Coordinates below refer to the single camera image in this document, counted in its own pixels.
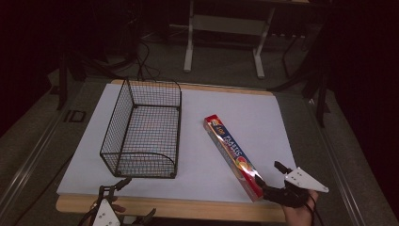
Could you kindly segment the black metal stand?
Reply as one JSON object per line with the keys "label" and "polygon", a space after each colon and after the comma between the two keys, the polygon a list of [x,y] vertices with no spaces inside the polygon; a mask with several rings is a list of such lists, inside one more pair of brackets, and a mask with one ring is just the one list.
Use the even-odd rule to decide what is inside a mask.
{"label": "black metal stand", "polygon": [[88,65],[90,68],[99,72],[100,74],[112,78],[121,79],[121,76],[113,73],[113,70],[127,66],[129,63],[133,63],[134,59],[132,56],[126,57],[122,62],[118,62],[111,65],[103,65],[94,59],[85,56],[81,52],[73,49],[61,49],[59,51],[58,63],[58,85],[53,86],[51,89],[52,94],[58,96],[57,110],[64,107],[68,100],[68,73],[71,73],[75,80],[83,81],[86,78],[86,72],[84,65]]}
{"label": "black metal stand", "polygon": [[310,100],[313,98],[314,94],[317,93],[315,117],[318,124],[324,128],[324,112],[329,66],[327,65],[327,61],[320,56],[319,52],[321,47],[319,34],[321,30],[322,28],[320,26],[314,26],[307,31],[306,38],[310,41],[308,53],[304,56],[304,59],[292,74],[288,74],[285,56],[294,45],[296,39],[290,43],[289,47],[284,51],[281,59],[288,81],[276,87],[269,88],[268,90],[279,92],[298,83],[306,82],[305,87],[301,91],[302,97]]}

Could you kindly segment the white metal desk frame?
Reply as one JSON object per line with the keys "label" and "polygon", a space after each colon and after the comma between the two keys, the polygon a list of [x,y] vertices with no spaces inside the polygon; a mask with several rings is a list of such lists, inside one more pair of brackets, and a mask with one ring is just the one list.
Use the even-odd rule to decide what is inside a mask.
{"label": "white metal desk frame", "polygon": [[201,15],[194,12],[195,0],[189,1],[188,39],[184,58],[184,72],[190,73],[192,69],[195,30],[231,33],[241,35],[259,36],[259,44],[252,50],[256,74],[259,79],[265,79],[261,53],[269,32],[275,7],[268,10],[265,21]]}

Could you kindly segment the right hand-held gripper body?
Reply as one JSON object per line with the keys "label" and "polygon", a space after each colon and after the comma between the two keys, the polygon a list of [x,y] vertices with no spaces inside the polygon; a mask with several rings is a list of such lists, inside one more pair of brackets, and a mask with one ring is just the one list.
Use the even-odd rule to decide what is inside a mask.
{"label": "right hand-held gripper body", "polygon": [[276,188],[268,186],[265,200],[284,206],[298,208],[304,206],[310,197],[309,191],[328,193],[329,188],[310,176],[301,168],[292,169],[292,172],[284,175],[284,187]]}

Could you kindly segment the black wire basket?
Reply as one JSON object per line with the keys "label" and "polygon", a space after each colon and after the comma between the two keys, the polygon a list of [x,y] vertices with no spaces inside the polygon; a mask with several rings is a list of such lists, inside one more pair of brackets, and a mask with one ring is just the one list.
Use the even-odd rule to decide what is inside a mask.
{"label": "black wire basket", "polygon": [[100,157],[116,177],[177,176],[182,91],[174,81],[124,80]]}

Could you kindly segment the white table sheet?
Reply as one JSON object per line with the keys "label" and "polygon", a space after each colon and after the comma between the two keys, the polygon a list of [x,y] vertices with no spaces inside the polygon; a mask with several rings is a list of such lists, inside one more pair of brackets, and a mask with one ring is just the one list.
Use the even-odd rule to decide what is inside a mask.
{"label": "white table sheet", "polygon": [[[57,189],[59,195],[96,195],[115,184],[100,157],[107,124],[120,86],[109,84],[88,123],[72,162]],[[249,202],[229,165],[203,128],[216,114],[267,184],[284,185],[276,161],[293,168],[295,161],[276,98],[272,95],[183,90],[181,140],[174,179],[135,178],[117,194],[122,197],[215,202]]]}

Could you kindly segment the grey metal floor rail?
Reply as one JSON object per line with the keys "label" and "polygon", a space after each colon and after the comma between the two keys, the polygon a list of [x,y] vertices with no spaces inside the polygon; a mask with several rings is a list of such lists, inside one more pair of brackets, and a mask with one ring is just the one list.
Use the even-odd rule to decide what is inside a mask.
{"label": "grey metal floor rail", "polygon": [[327,159],[344,211],[350,218],[351,226],[366,226],[365,216],[361,213],[363,200],[360,192],[363,191],[362,183],[369,175],[367,162],[335,99],[328,97],[327,103],[322,104],[324,125],[316,117],[316,106],[320,103],[319,99],[307,101],[327,149]]}
{"label": "grey metal floor rail", "polygon": [[25,184],[29,180],[32,172],[37,166],[41,156],[44,154],[50,139],[52,138],[55,129],[59,122],[64,117],[65,109],[57,110],[50,122],[46,126],[44,132],[40,136],[38,142],[35,144],[33,150],[29,153],[25,161],[14,174],[6,191],[0,198],[0,224],[5,220],[8,212],[14,205],[21,191],[24,189]]}

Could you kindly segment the person's right hand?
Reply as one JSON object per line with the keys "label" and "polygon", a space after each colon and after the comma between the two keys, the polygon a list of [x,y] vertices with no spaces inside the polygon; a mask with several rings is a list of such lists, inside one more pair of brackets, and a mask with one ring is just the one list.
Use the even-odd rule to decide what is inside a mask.
{"label": "person's right hand", "polygon": [[312,226],[314,222],[314,209],[318,200],[319,194],[314,191],[309,191],[310,197],[307,204],[298,208],[282,206],[285,215],[285,221],[288,226]]}

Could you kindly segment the person's left hand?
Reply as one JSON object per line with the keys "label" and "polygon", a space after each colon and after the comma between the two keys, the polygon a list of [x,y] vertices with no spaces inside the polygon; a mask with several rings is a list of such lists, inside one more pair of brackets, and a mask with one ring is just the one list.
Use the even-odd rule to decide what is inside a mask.
{"label": "person's left hand", "polygon": [[[126,211],[126,208],[123,207],[123,206],[118,205],[118,204],[117,204],[117,200],[118,200],[118,197],[113,197],[113,198],[110,199],[110,206],[111,206],[111,208],[112,208],[115,212],[117,212],[117,213],[124,213],[124,212]],[[94,209],[94,208],[97,208],[97,207],[99,207],[99,206],[100,206],[99,203],[94,202],[94,203],[90,206],[90,209]]]}

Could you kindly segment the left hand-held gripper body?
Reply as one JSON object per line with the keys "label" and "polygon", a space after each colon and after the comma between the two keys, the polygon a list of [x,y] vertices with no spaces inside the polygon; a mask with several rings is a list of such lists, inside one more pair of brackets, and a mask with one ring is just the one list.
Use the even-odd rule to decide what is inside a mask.
{"label": "left hand-held gripper body", "polygon": [[78,226],[139,226],[136,217],[122,218],[110,206],[110,199],[118,191],[115,186],[100,186],[96,200],[99,207],[89,209],[79,221]]}

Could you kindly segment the black rectangular floor plate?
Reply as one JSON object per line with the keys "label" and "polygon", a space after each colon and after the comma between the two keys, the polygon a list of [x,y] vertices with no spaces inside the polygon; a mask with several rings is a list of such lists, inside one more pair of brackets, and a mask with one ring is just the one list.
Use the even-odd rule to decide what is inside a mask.
{"label": "black rectangular floor plate", "polygon": [[64,122],[83,122],[86,118],[87,112],[81,110],[68,110],[64,117]]}

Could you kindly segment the long plastic wrap box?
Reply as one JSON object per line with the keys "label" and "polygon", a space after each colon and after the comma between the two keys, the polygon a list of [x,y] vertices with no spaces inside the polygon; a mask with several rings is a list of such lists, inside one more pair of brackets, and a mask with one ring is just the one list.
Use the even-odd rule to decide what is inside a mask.
{"label": "long plastic wrap box", "polygon": [[222,120],[217,115],[208,116],[204,119],[203,127],[249,198],[253,202],[260,200],[263,197],[263,191],[255,181],[255,177],[259,176],[259,172]]}

